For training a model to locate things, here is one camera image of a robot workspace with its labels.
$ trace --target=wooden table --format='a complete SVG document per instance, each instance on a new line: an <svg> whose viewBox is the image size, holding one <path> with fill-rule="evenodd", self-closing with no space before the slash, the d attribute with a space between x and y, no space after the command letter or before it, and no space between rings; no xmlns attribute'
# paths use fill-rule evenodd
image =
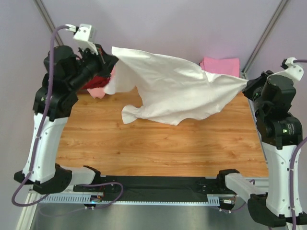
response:
<svg viewBox="0 0 307 230"><path fill-rule="evenodd" d="M247 99L238 94L222 112L178 126L137 119L123 124L125 105L140 107L136 90L93 99L80 94L64 128L57 163L92 166L103 175L216 176L235 168L267 177Z"/></svg>

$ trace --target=folded pink cloth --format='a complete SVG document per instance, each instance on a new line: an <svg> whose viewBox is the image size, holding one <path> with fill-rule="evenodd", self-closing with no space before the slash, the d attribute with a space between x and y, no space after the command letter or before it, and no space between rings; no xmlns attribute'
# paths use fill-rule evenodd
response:
<svg viewBox="0 0 307 230"><path fill-rule="evenodd" d="M217 60L204 57L200 63L201 69L210 73L229 74L240 77L240 60L238 58Z"/></svg>
<svg viewBox="0 0 307 230"><path fill-rule="evenodd" d="M113 68L112 72L111 72L111 79L115 74L115 67ZM105 88L101 87L101 88L93 88L93 89L87 89L87 91L90 93L90 95L94 98L98 97L98 98L103 98L105 96Z"/></svg>

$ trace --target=gray floor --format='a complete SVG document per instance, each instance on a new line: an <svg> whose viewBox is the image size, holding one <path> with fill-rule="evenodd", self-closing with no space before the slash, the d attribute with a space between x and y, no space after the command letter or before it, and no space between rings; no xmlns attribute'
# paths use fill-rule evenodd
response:
<svg viewBox="0 0 307 230"><path fill-rule="evenodd" d="M57 215L82 205L40 204L42 212ZM31 230L268 230L255 223L247 208L226 214L210 207L112 205L82 210L63 217L35 213Z"/></svg>

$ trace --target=gray wall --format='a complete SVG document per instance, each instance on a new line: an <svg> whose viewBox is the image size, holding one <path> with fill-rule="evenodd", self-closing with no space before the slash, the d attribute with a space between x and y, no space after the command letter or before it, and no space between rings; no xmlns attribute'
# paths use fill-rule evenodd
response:
<svg viewBox="0 0 307 230"><path fill-rule="evenodd" d="M272 34L261 49L255 63L248 72L248 78L258 77L268 69L281 71L280 65L284 58L307 58L307 1L291 0ZM307 65L303 64L305 74L295 86L296 96L290 112L302 123L304 137L307 136ZM299 192L303 210L307 212L307 146L303 147L299 158Z"/></svg>
<svg viewBox="0 0 307 230"><path fill-rule="evenodd" d="M241 68L280 0L43 0L55 25L97 28L96 42L200 62L240 58ZM76 48L72 34L60 33Z"/></svg>
<svg viewBox="0 0 307 230"><path fill-rule="evenodd" d="M34 95L45 74L49 32L31 0L0 1L0 229L15 229L21 208L11 204L33 132ZM28 188L18 196L24 202Z"/></svg>

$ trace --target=wall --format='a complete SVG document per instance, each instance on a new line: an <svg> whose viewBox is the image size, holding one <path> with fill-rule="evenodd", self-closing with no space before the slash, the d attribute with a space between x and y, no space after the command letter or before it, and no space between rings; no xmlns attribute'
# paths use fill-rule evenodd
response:
<svg viewBox="0 0 307 230"><path fill-rule="evenodd" d="M55 25L92 24L95 42L200 62L241 60L256 46L280 0L43 0ZM72 34L60 33L76 48Z"/></svg>
<svg viewBox="0 0 307 230"><path fill-rule="evenodd" d="M13 230L22 211L11 204L18 186L13 174L24 167L29 153L32 106L45 74L50 33L31 0L0 1L0 21L0 228ZM27 191L20 193L19 202Z"/></svg>
<svg viewBox="0 0 307 230"><path fill-rule="evenodd" d="M248 72L248 78L258 77L262 71L268 69L281 71L280 65L284 58L307 58L307 1L292 0L273 29L269 39L261 49L255 63ZM292 102L290 112L296 116L303 125L303 137L307 136L307 65L302 80L295 85L296 96ZM299 192L303 210L307 212L307 146L303 147L299 159Z"/></svg>

